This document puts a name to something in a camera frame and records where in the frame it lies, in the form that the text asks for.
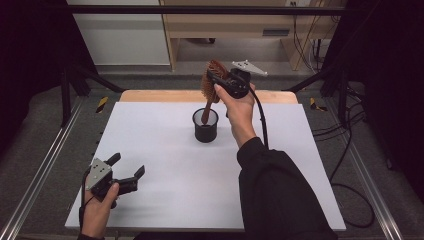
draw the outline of black cup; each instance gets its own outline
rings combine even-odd
[[[216,138],[218,114],[211,109],[209,112],[209,119],[206,124],[202,123],[202,114],[205,109],[201,108],[194,112],[193,123],[194,123],[194,136],[199,142],[208,143],[212,142]]]

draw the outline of human hand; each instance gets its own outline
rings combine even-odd
[[[84,223],[81,233],[93,237],[103,238],[106,234],[106,224],[109,219],[110,207],[118,197],[119,184],[114,183],[102,202],[97,200],[90,190],[85,191],[86,203],[84,212]]]
[[[256,137],[256,133],[252,125],[255,99],[251,92],[243,98],[235,99],[218,84],[215,84],[214,87],[216,94],[222,99],[227,107],[228,118],[231,123],[231,131],[238,147],[240,148],[248,140]],[[255,85],[252,83],[250,83],[250,87],[255,90]]]

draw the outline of table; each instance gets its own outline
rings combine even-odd
[[[314,189],[327,220],[345,230],[334,194],[312,138],[303,107],[293,93],[256,91],[268,124],[270,148],[291,156]],[[137,231],[243,231],[236,161],[224,104],[212,105],[221,116],[218,136],[211,143],[194,138],[191,115],[204,107],[200,91],[129,90],[116,103],[95,157],[115,152],[114,178],[126,178],[145,165],[139,190],[120,197],[109,227]],[[257,108],[253,123],[261,135]],[[78,228],[80,196],[65,224]]]

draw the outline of gray floor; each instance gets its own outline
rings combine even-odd
[[[217,39],[211,45],[205,39],[187,39],[181,42],[179,59],[175,72],[163,67],[103,67],[105,78],[119,86],[131,89],[199,89],[200,75],[205,63],[211,59],[221,60],[228,68],[231,61],[248,59],[256,66],[268,71],[269,77],[254,77],[252,81],[257,89],[281,90],[291,87],[310,76],[308,69],[293,72],[290,70],[284,49],[278,40],[256,41],[242,39]],[[311,129],[320,129],[333,125],[335,120],[327,111],[312,110],[310,98],[314,97],[319,106],[326,106],[334,99],[322,99],[319,94],[321,83],[315,83],[297,93]],[[23,234],[75,236],[77,231],[64,228],[69,213],[69,205],[74,201],[80,186],[81,176],[96,151],[96,142],[101,138],[113,103],[119,94],[104,89],[90,81],[93,88],[90,96],[84,98],[72,131],[66,138],[55,163],[44,182],[38,197],[28,212],[20,228]],[[360,84],[353,86],[362,91]],[[108,96],[109,101],[102,113],[95,113],[101,97]],[[38,168],[43,162],[51,143],[59,132],[61,122],[60,89],[54,88],[35,96],[30,105],[30,113],[14,139],[14,144],[1,156],[0,161],[0,226],[4,227],[13,215],[19,201],[31,184]],[[404,239],[424,239],[424,207],[407,184],[400,172],[386,168],[385,156],[366,122],[353,127],[353,142],[381,192],[391,215]],[[343,139],[335,137],[318,141],[317,147],[327,174],[334,169],[343,149]],[[363,185],[355,171],[352,160],[347,157],[337,172],[335,182],[347,184],[364,193]],[[366,223],[370,217],[364,202],[349,191],[335,187],[334,192],[341,207],[343,217],[355,223]],[[348,225],[345,232],[338,232],[343,239],[386,239],[382,230],[382,219],[376,219],[369,228],[361,229]],[[124,236],[134,236],[135,232],[122,232]]]

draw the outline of black sleeve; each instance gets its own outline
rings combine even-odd
[[[104,240],[104,239],[105,238],[92,238],[92,237],[89,237],[89,236],[86,236],[86,235],[80,233],[78,235],[78,239],[77,240]]]
[[[247,239],[337,239],[302,173],[259,138],[237,153],[240,201]]]

